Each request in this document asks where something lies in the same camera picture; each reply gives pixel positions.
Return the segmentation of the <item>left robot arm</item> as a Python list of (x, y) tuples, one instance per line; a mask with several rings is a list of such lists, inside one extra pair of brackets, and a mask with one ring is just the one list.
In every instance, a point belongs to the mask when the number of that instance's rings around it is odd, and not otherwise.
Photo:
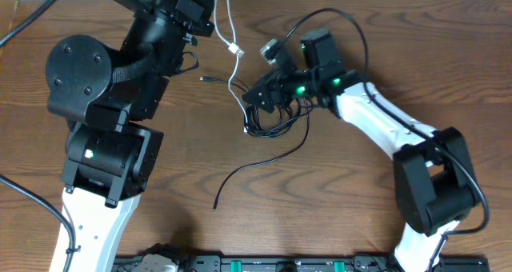
[(214, 0), (114, 0), (134, 15), (121, 47), (61, 40), (46, 62), (48, 110), (68, 124), (62, 224), (50, 268), (108, 271), (162, 144), (151, 119), (185, 48), (208, 37)]

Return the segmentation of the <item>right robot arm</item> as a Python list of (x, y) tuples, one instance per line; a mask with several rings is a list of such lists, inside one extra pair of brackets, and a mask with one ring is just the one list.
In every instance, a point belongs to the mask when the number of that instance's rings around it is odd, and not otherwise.
[(395, 199), (406, 225), (388, 267), (444, 271), (449, 236), (481, 201), (462, 134), (423, 124), (386, 100), (356, 70), (348, 70), (328, 29), (301, 37), (307, 68), (299, 70), (275, 39), (261, 49), (273, 69), (244, 93), (251, 111), (273, 112), (293, 100), (315, 99), (321, 108), (363, 132), (392, 161)]

